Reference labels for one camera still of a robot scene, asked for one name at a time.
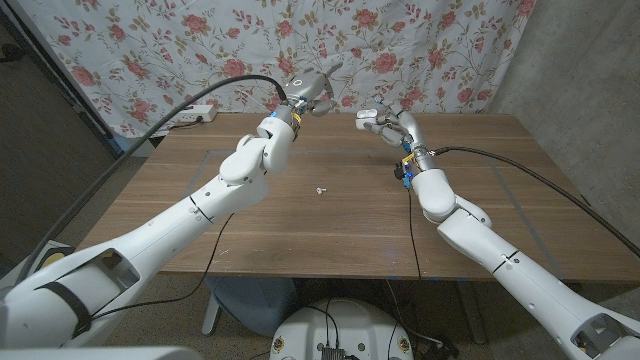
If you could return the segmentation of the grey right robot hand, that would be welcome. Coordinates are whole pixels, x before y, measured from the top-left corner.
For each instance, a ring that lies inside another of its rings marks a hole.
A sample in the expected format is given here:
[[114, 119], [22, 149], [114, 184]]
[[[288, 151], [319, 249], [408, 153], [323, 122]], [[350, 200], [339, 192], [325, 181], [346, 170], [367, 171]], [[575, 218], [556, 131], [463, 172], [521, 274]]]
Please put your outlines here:
[[356, 126], [379, 135], [387, 144], [401, 147], [405, 142], [414, 154], [421, 171], [435, 168], [433, 156], [427, 150], [427, 144], [415, 118], [399, 103], [375, 99], [373, 109], [357, 112]]

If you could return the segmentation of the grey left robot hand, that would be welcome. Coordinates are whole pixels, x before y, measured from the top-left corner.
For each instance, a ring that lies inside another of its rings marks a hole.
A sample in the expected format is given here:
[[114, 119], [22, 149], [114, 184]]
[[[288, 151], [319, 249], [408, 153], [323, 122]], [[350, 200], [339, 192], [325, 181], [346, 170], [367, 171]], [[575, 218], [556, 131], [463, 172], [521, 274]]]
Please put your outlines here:
[[310, 112], [314, 117], [321, 117], [331, 111], [337, 102], [329, 78], [342, 65], [342, 62], [334, 62], [325, 72], [307, 68], [293, 77], [284, 86], [284, 92], [294, 112], [298, 115]]

